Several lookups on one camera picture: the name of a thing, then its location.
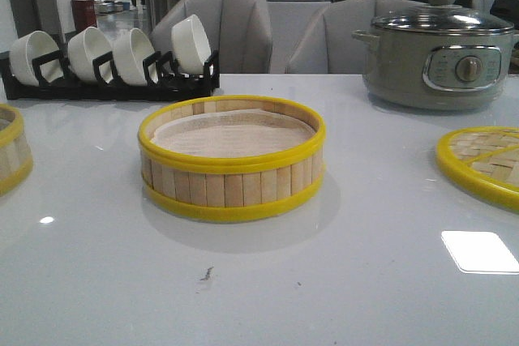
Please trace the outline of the red bin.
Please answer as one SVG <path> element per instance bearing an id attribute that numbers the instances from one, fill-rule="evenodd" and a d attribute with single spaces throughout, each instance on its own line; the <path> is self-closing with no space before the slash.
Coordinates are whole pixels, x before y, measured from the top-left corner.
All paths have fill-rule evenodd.
<path id="1" fill-rule="evenodd" d="M 88 27 L 97 26 L 93 0 L 71 0 L 71 9 L 77 32 L 82 32 Z"/>

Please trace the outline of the white bowl far left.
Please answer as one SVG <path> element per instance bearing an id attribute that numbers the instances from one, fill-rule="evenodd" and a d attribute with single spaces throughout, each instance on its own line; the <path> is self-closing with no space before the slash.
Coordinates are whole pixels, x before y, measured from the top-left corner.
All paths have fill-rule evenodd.
<path id="1" fill-rule="evenodd" d="M 32 60 L 58 50 L 58 44 L 47 32 L 34 31 L 11 46 L 10 66 L 13 75 L 25 85 L 38 86 Z"/>

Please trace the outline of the woven bamboo steamer lid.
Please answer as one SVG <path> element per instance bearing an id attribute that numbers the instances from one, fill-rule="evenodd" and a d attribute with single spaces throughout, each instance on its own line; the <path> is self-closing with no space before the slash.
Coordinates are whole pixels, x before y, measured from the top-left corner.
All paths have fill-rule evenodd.
<path id="1" fill-rule="evenodd" d="M 442 136 L 435 147 L 440 171 L 472 195 L 518 212 L 518 129 L 477 126 Z"/>

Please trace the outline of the glass pot lid with knob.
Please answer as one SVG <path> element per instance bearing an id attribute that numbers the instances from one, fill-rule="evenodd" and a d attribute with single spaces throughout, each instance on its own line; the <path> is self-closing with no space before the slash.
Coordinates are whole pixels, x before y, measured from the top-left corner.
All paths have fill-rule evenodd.
<path id="1" fill-rule="evenodd" d="M 514 31 L 514 25 L 486 11 L 463 7 L 456 0 L 428 0 L 375 17 L 371 25 L 403 32 L 447 35 L 492 35 Z"/>

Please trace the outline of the grey chair left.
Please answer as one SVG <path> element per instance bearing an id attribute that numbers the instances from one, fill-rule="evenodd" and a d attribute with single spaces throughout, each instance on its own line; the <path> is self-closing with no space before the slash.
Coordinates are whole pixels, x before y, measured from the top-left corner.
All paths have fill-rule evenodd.
<path id="1" fill-rule="evenodd" d="M 172 50 L 171 28 L 190 15 L 199 17 L 211 49 L 219 51 L 222 73 L 270 71 L 272 26 L 267 0 L 180 0 L 152 30 L 154 48 Z"/>

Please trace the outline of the white bowl right tilted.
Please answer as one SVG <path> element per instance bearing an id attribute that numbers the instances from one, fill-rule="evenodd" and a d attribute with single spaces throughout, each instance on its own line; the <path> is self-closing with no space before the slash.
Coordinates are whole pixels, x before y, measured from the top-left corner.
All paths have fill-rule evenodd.
<path id="1" fill-rule="evenodd" d="M 189 75 L 202 75 L 212 51 L 199 17 L 190 15 L 176 23 L 171 29 L 171 40 L 182 71 Z"/>

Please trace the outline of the bamboo steamer tier yellow rims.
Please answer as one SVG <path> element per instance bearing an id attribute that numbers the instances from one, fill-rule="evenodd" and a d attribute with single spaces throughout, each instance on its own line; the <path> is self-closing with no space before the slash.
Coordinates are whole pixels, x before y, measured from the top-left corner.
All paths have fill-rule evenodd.
<path id="1" fill-rule="evenodd" d="M 262 109 L 297 118 L 315 134 L 297 147 L 261 156 L 212 158 L 165 150 L 152 142 L 168 122 L 202 113 Z M 290 211 L 309 200 L 324 177 L 323 118 L 297 102 L 230 95 L 187 100 L 147 116 L 138 132 L 141 175 L 153 201 L 196 220 L 243 222 Z"/>

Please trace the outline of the grey electric cooking pot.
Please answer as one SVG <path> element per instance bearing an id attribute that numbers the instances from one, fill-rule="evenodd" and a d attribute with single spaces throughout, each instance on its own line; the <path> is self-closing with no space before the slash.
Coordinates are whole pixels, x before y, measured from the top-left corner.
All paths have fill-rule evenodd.
<path id="1" fill-rule="evenodd" d="M 442 34 L 371 27 L 356 30 L 367 45 L 363 81 L 391 103 L 443 111 L 479 109 L 504 89 L 514 31 Z"/>

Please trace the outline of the black bowl rack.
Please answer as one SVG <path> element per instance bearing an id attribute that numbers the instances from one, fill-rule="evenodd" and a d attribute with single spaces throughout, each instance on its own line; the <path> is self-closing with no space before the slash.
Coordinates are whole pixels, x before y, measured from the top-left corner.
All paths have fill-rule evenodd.
<path id="1" fill-rule="evenodd" d="M 125 83 L 114 64 L 111 52 L 92 61 L 95 83 L 86 83 L 74 75 L 70 61 L 61 50 L 32 61 L 36 72 L 35 86 L 22 84 L 10 67 L 10 54 L 1 53 L 1 75 L 9 100 L 147 100 L 182 101 L 211 96 L 220 87 L 219 53 L 215 50 L 204 63 L 203 74 L 184 75 L 171 52 L 155 52 L 143 60 L 145 85 Z"/>

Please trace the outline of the white steamer liner paper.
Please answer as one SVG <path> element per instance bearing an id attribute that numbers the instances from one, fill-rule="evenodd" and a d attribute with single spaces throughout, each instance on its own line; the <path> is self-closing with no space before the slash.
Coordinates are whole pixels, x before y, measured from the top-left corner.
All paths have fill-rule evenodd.
<path id="1" fill-rule="evenodd" d="M 159 126 L 152 142 L 189 156 L 261 156 L 297 147 L 315 134 L 305 122 L 262 109 L 202 113 Z"/>

